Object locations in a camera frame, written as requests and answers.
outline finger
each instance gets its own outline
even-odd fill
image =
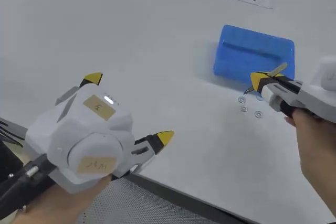
[[[102,178],[97,184],[86,191],[88,196],[95,196],[104,190],[107,185],[111,182],[111,175]]]
[[[292,126],[296,127],[296,125],[295,125],[295,122],[294,122],[294,119],[293,119],[293,118],[288,118],[288,117],[285,117],[285,121],[286,121],[287,123],[289,123],[290,125],[292,125]]]
[[[300,129],[309,129],[317,124],[316,119],[302,109],[294,110],[292,116],[296,127]]]

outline label sticker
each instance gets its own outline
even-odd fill
[[[111,106],[102,101],[96,95],[86,99],[83,104],[105,121],[107,121],[115,113],[115,110]]]
[[[117,160],[114,157],[91,157],[85,156],[81,159],[78,173],[112,173]]]

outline blue plastic container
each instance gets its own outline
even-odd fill
[[[281,73],[294,79],[294,48],[292,40],[225,25],[217,48],[214,74],[251,84],[252,72],[269,72],[286,62],[288,67]]]

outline white tabletop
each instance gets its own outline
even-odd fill
[[[0,0],[0,117],[28,127],[90,72],[134,135],[173,129],[142,175],[262,224],[334,220],[300,171],[295,131],[245,86],[213,76],[223,25],[292,39],[296,76],[336,52],[334,0]],[[260,110],[262,119],[254,112]]]

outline washer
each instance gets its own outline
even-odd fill
[[[247,106],[245,106],[245,105],[240,106],[240,110],[243,111],[243,112],[246,112],[247,111]]]
[[[256,118],[262,118],[262,112],[261,111],[256,111],[254,113],[254,115],[256,116]]]
[[[245,102],[246,102],[245,97],[239,97],[239,98],[238,98],[238,102],[240,102],[240,103],[245,103]]]

